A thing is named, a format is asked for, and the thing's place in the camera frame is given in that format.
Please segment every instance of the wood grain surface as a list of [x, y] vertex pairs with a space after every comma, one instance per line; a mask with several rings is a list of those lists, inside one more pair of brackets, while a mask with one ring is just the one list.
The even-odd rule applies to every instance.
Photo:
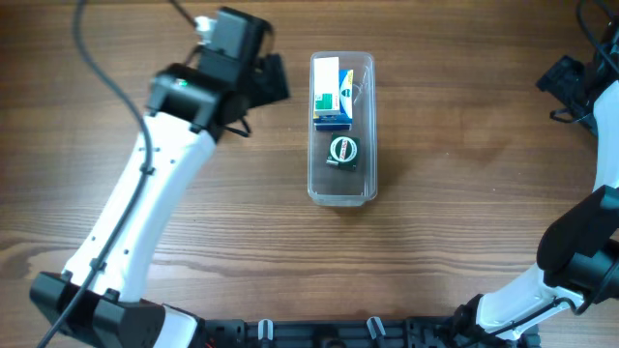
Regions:
[[[0, 4], [0, 347], [33, 347], [48, 324], [31, 280], [60, 271], [88, 234], [136, 127], [79, 61], [71, 2]], [[186, 3], [194, 15], [219, 5]], [[253, 110], [252, 138], [223, 138], [165, 230], [149, 300], [248, 321], [449, 315], [526, 270], [546, 228], [590, 192], [596, 139], [548, 120], [560, 104], [535, 88], [562, 55], [592, 57], [575, 3], [226, 5], [273, 23], [292, 98]], [[586, 16], [600, 33], [604, 17]], [[196, 42], [154, 0], [94, 2], [84, 33], [139, 104]], [[322, 50], [376, 62], [379, 188], [361, 209], [307, 193], [310, 56]], [[542, 324], [543, 346], [616, 347], [618, 309], [562, 313]]]

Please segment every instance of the plastic container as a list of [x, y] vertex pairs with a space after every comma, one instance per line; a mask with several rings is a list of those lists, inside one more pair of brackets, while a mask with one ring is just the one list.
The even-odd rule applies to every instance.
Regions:
[[[313, 60], [325, 57], [339, 57], [340, 69], [353, 70], [352, 130], [318, 131], [313, 126]], [[308, 194], [321, 206], [360, 207], [377, 193], [374, 60], [365, 52], [316, 52], [310, 64]], [[355, 171], [337, 169], [326, 163], [334, 133], [361, 140]]]

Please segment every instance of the wooden table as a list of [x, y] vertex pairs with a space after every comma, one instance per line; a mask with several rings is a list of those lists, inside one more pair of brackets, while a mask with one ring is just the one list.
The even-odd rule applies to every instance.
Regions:
[[[196, 36], [163, 1], [102, 2], [87, 9], [86, 41], [144, 104], [150, 77]], [[535, 87], [562, 55], [592, 57], [573, 4], [227, 5], [274, 24], [292, 98], [253, 110], [252, 138], [223, 138], [165, 230], [146, 298], [211, 319], [448, 315], [526, 270], [546, 228], [591, 191], [596, 139], [548, 120], [561, 105]], [[218, 6], [187, 4], [194, 15]], [[48, 328], [31, 279], [82, 243], [136, 135], [79, 61], [72, 11], [61, 0], [0, 7], [2, 347], [33, 347]], [[587, 18], [605, 25], [593, 9]], [[362, 209], [308, 197], [310, 56], [321, 50], [376, 61], [379, 189]], [[542, 324], [544, 347], [616, 346], [618, 309], [558, 315]]]

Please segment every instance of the wooden tabletop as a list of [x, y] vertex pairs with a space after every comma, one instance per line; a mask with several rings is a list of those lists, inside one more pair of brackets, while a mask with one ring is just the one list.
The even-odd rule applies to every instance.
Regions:
[[[84, 35], [140, 105], [151, 76], [196, 42], [163, 1], [95, 1]], [[31, 280], [58, 272], [99, 216], [133, 145], [125, 107], [78, 59], [66, 1], [0, 5], [0, 346], [48, 328]], [[292, 97], [227, 134], [169, 222], [145, 298], [207, 319], [450, 315], [535, 262], [546, 228], [592, 189], [596, 139], [548, 119], [535, 82], [564, 54], [590, 61], [574, 4], [238, 1], [277, 31]], [[187, 3], [214, 15], [213, 1]], [[593, 28], [602, 14], [587, 11]], [[373, 55], [378, 195], [361, 209], [307, 191], [310, 56]], [[614, 347], [619, 305], [562, 313], [543, 346]], [[77, 347], [65, 337], [58, 347]]]

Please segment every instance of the robotic arm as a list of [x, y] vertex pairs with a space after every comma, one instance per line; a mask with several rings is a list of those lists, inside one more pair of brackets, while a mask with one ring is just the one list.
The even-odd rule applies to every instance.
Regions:
[[95, 347], [535, 347], [536, 325], [543, 320], [567, 308], [580, 314], [590, 304], [619, 298], [619, 243], [610, 240], [619, 227], [619, 159], [613, 156], [619, 146], [613, 136], [619, 131], [619, 83], [614, 81], [589, 96], [600, 138], [595, 191], [548, 228], [535, 265], [499, 291], [461, 305], [452, 317], [246, 323], [204, 320], [142, 300], [165, 224], [221, 133], [243, 120], [249, 108], [288, 96], [281, 59], [270, 54], [268, 22], [223, 8], [217, 21], [202, 18], [201, 23], [207, 28], [198, 27], [205, 43], [198, 69], [174, 64], [151, 82], [144, 118], [153, 138], [153, 170], [103, 267], [86, 285], [110, 222], [123, 213], [139, 179], [142, 135], [101, 217], [62, 274], [41, 273], [33, 282], [30, 298], [50, 322], [88, 286], [61, 327], [63, 334]]

